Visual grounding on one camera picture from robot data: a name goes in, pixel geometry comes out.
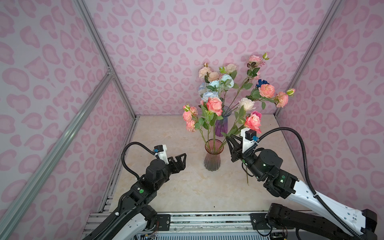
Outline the purple blue glass vase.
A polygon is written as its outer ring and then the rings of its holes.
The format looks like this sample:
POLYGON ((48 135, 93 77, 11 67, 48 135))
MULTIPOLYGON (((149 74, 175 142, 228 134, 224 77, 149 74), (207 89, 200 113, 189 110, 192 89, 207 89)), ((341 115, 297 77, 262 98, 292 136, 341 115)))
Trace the purple blue glass vase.
POLYGON ((228 133, 228 117, 232 114, 232 110, 227 106, 224 106, 222 110, 223 118, 221 120, 217 120, 215 125, 215 135, 217 137, 222 137, 223 133, 228 133))

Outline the red glass vase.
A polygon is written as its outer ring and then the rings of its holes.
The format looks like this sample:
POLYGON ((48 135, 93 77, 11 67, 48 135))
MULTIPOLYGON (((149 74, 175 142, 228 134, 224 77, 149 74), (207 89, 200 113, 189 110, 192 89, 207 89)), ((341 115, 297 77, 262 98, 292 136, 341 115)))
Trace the red glass vase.
POLYGON ((211 172, 217 171, 221 166, 221 153, 224 150, 222 142, 217 139, 210 139, 205 144, 207 152, 204 159, 204 167, 211 172))

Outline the magenta rose flower stem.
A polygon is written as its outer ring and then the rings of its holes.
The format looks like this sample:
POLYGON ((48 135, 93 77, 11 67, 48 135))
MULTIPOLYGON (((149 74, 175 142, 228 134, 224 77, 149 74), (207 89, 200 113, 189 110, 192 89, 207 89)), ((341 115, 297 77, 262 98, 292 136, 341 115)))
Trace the magenta rose flower stem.
POLYGON ((262 119, 262 114, 257 111, 252 112, 251 116, 257 116, 260 120, 262 119))

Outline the cream white rose stem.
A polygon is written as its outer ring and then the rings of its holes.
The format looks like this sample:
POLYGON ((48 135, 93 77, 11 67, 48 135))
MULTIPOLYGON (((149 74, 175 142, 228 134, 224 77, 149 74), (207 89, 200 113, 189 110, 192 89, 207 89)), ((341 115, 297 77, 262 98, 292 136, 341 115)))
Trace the cream white rose stem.
POLYGON ((237 108, 236 111, 244 111, 247 114, 250 114, 253 111, 256 111, 254 108, 254 105, 255 105, 255 103, 253 101, 251 101, 250 99, 242 98, 239 102, 239 107, 237 108))

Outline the salmon pink rose stem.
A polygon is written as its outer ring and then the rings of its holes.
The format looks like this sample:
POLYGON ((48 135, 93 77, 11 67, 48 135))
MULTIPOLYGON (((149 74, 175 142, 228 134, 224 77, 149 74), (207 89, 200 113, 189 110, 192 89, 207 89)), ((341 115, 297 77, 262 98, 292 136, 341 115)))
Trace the salmon pink rose stem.
POLYGON ((211 153, 217 153, 216 147, 216 134, 215 124, 217 120, 222 119, 223 103, 219 97, 208 97, 206 100, 201 100, 203 128, 207 130, 206 146, 210 149, 211 153))

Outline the white lavender rose stem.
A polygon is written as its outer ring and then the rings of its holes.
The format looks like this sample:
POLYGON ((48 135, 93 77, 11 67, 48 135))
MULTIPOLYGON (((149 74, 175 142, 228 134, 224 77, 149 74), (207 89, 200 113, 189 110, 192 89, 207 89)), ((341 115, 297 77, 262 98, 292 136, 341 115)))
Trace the white lavender rose stem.
POLYGON ((210 98, 219 98, 218 92, 205 92, 201 95, 201 105, 207 103, 210 98))

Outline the coral pink rose stem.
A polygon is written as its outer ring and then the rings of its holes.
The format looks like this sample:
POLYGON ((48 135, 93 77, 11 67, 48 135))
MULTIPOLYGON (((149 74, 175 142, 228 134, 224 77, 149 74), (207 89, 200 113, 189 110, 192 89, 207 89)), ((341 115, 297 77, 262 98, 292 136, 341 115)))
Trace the coral pink rose stem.
POLYGON ((296 89, 294 88, 290 88, 285 92, 277 92, 273 85, 263 85, 259 88, 258 91, 253 92, 253 97, 257 97, 257 95, 260 95, 260 98, 258 100, 255 99, 253 101, 255 103, 254 108, 255 110, 265 110, 267 108, 268 103, 273 104, 278 109, 284 108, 288 104, 290 98, 293 97, 295 93, 296 89))

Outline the white blue rose stem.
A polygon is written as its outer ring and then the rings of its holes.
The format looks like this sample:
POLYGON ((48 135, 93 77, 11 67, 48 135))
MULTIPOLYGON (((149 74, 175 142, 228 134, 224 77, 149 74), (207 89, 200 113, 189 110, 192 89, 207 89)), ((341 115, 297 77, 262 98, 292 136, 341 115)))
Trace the white blue rose stem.
POLYGON ((198 88, 198 93, 202 96, 207 91, 207 83, 202 83, 198 88))

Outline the dark blue rose stem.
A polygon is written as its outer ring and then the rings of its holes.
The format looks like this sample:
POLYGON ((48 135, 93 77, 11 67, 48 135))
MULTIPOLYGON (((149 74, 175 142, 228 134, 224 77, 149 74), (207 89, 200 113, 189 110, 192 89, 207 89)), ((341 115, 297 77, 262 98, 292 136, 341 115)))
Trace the dark blue rose stem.
POLYGON ((262 85, 269 85, 269 83, 266 81, 266 80, 261 80, 259 79, 257 84, 256 84, 256 88, 260 88, 262 85))

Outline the cream rose flower stem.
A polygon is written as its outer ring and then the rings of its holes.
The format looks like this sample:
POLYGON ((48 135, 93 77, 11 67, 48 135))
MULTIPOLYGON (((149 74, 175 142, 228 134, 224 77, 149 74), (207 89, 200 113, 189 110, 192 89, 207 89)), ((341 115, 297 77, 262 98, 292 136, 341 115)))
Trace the cream rose flower stem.
POLYGON ((232 81, 229 85, 230 88, 232 88, 235 84, 235 78, 237 75, 237 66, 235 64, 228 64, 227 66, 224 66, 224 69, 226 71, 226 74, 232 78, 232 81))

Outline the peach carnation flower stem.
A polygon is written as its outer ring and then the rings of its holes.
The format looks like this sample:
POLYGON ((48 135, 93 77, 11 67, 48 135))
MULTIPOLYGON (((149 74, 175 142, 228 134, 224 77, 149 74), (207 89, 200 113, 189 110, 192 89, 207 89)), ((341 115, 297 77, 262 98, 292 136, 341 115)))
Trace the peach carnation flower stem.
POLYGON ((218 88, 220 85, 220 77, 221 74, 219 72, 212 71, 208 63, 204 63, 203 67, 199 70, 199 78, 204 81, 202 86, 204 86, 205 88, 207 88, 208 86, 218 88))

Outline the pink carnation flower stem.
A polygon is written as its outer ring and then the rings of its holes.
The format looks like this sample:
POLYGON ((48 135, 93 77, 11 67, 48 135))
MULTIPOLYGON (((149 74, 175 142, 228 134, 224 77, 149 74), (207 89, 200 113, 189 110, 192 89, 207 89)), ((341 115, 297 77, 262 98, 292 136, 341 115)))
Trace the pink carnation flower stem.
POLYGON ((242 80, 239 85, 235 83, 235 87, 233 88, 236 90, 236 95, 230 104, 231 110, 235 110, 238 108, 239 103, 235 104, 235 100, 240 96, 240 93, 242 91, 251 90, 250 98, 252 101, 254 101, 255 99, 258 100, 260 98, 260 95, 257 95, 257 97, 253 97, 253 92, 259 90, 256 88, 256 84, 258 80, 261 79, 260 69, 265 65, 267 60, 269 60, 267 52, 265 52, 262 56, 251 55, 249 57, 246 65, 246 77, 244 78, 244 80, 242 80))

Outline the red pink rose stem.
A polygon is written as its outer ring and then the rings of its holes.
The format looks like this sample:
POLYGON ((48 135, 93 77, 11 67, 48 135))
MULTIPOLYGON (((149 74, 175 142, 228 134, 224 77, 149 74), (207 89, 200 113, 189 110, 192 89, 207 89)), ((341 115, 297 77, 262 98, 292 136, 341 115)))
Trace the red pink rose stem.
POLYGON ((261 120, 257 116, 251 116, 244 111, 236 111, 235 112, 235 121, 232 125, 231 129, 227 134, 224 133, 224 137, 230 135, 241 136, 241 130, 244 128, 250 128, 257 132, 257 136, 262 134, 261 131, 261 120))

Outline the large pink peony stem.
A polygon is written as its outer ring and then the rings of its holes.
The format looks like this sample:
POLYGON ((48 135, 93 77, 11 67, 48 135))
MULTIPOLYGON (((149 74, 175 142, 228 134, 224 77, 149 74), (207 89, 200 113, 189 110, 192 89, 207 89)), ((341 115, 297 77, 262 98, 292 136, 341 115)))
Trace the large pink peony stem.
POLYGON ((196 107, 192 107, 188 104, 183 106, 183 119, 186 122, 186 129, 188 132, 199 131, 202 139, 205 142, 205 147, 208 147, 208 140, 204 137, 203 125, 205 119, 198 116, 198 110, 196 107))

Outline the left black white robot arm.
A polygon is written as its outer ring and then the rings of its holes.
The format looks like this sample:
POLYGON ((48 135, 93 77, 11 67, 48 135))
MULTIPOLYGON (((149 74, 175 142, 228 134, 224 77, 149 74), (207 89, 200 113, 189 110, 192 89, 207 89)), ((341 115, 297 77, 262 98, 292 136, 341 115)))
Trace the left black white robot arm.
POLYGON ((138 233, 157 227, 157 212, 149 203, 162 185, 186 168, 187 154, 169 157, 168 163, 152 160, 142 175, 122 194, 115 210, 90 234, 86 240, 132 240, 138 233))

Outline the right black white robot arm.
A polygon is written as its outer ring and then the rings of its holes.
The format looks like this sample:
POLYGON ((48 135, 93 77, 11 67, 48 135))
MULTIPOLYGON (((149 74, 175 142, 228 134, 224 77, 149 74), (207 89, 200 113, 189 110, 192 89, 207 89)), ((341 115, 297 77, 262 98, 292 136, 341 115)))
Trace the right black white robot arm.
POLYGON ((281 169, 283 160, 272 150, 258 148, 255 134, 226 138, 232 162, 242 161, 274 197, 298 203, 313 211, 306 214, 281 204, 271 204, 265 216, 272 228, 304 230, 329 240, 376 240, 377 214, 357 210, 317 192, 296 176, 281 169))

